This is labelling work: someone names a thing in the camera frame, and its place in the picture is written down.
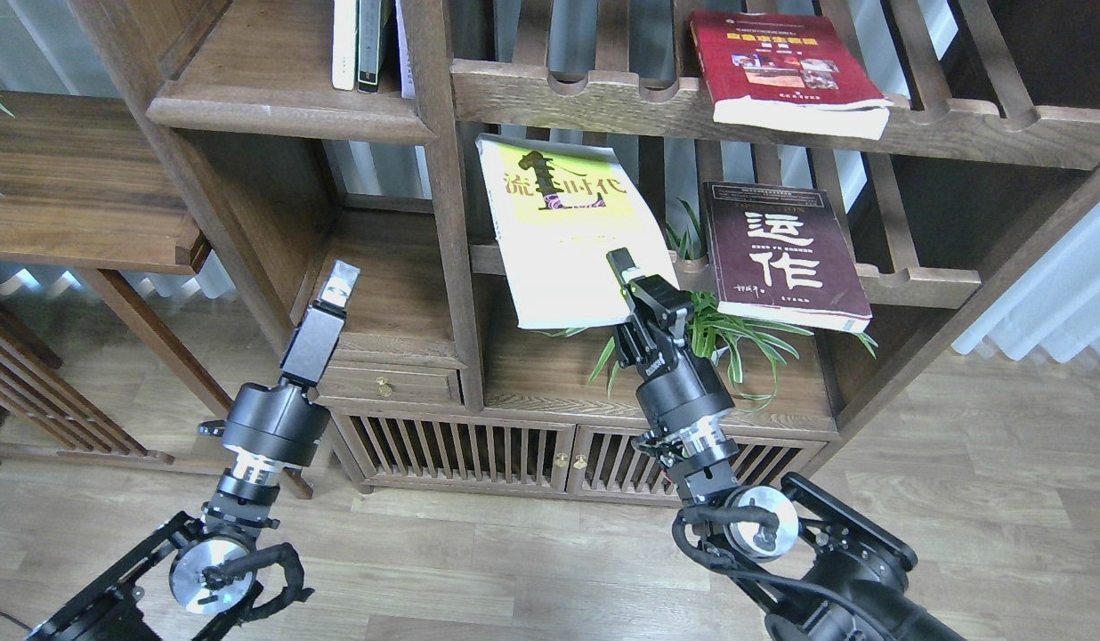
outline yellow book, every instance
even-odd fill
[[[664,236],[613,150],[493,134],[477,150],[519,328],[626,321],[606,261],[618,247],[675,287]]]

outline book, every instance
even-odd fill
[[[840,332],[871,311],[831,199],[822,189],[705,183],[717,310]]]
[[[399,96],[416,97],[416,81],[411,76],[411,59],[408,57],[408,33],[404,31],[404,5],[396,0],[396,41],[399,49]]]
[[[359,0],[356,27],[356,88],[375,93],[384,66],[393,0]]]
[[[356,9],[359,0],[333,3],[333,88],[356,88]]]
[[[630,309],[606,261],[618,247],[676,287],[660,228],[613,150],[490,133],[476,145],[519,328],[626,321]]]
[[[825,16],[690,13],[716,122],[877,141],[892,102]]]

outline cable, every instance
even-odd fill
[[[701,550],[692,544],[692,541],[684,535],[684,527],[689,524],[683,518],[683,510],[676,513],[676,518],[673,520],[673,541],[676,546],[688,556],[690,560],[696,561],[697,564],[703,565],[703,567],[708,568],[714,573],[722,573],[729,578],[740,578],[747,581],[754,581],[755,583],[765,583],[767,585],[778,585],[778,587],[790,587],[794,589],[800,589],[800,592],[810,592],[815,594],[815,596],[823,597],[832,604],[839,606],[844,610],[850,612],[851,616],[859,617],[861,620],[866,621],[870,628],[875,628],[875,632],[879,633],[883,641],[898,641],[894,636],[892,636],[891,630],[887,626],[881,625],[881,621],[877,620],[870,612],[865,610],[862,607],[855,604],[847,597],[844,597],[838,592],[832,592],[822,587],[822,585],[815,585],[813,583],[807,583],[798,578],[790,578],[787,576],[777,576],[773,573],[767,572],[750,572],[746,568],[740,567],[734,560],[729,557],[717,556],[711,552]]]
[[[6,620],[12,621],[12,623],[20,626],[25,632],[32,632],[32,626],[24,623],[24,621],[19,620],[16,617],[10,616],[8,612],[1,612],[0,617],[6,618]]]

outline red book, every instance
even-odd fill
[[[705,183],[704,200],[716,309],[840,332],[867,329],[870,305],[826,191]]]
[[[883,134],[892,102],[825,16],[689,16],[713,120],[855,139]]]

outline drawer knob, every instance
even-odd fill
[[[392,386],[388,385],[387,378],[375,378],[375,394],[380,395],[380,398],[387,398],[392,396]]]

